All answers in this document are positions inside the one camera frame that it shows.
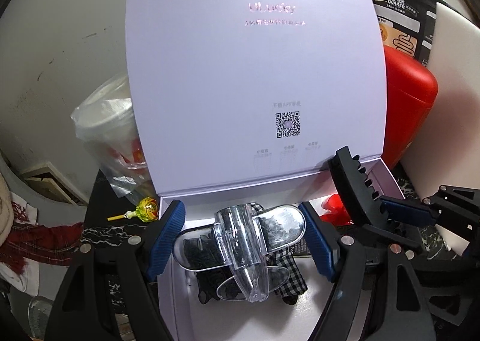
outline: plastic bag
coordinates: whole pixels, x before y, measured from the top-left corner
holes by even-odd
[[[118,197],[137,204],[155,194],[143,156],[128,76],[112,77],[71,114],[75,133],[100,164]]]

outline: yellow lollipop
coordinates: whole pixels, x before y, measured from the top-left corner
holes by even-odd
[[[111,220],[117,219],[130,219],[133,217],[138,217],[142,222],[151,222],[158,219],[158,204],[155,199],[152,197],[145,197],[140,200],[138,206],[135,208],[135,211],[127,211],[123,215],[117,215],[114,217],[107,218],[110,222]]]

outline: red container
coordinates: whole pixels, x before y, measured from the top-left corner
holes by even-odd
[[[413,141],[438,93],[434,75],[418,61],[384,46],[387,119],[382,159],[393,168]]]

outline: box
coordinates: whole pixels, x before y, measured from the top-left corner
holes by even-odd
[[[335,193],[326,162],[345,145],[377,191],[402,197],[380,159],[386,75],[371,0],[127,0],[126,46],[161,211],[181,200],[186,227],[253,201],[312,200],[321,212]],[[170,260],[163,319],[178,341],[307,339],[330,284],[311,259],[297,263],[309,290],[294,307],[275,295],[202,306],[195,278]]]

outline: red plaid fabric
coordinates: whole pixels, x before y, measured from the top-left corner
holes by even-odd
[[[83,223],[73,226],[45,227],[14,223],[5,243],[0,246],[0,262],[21,274],[25,258],[38,262],[68,266],[80,245]]]

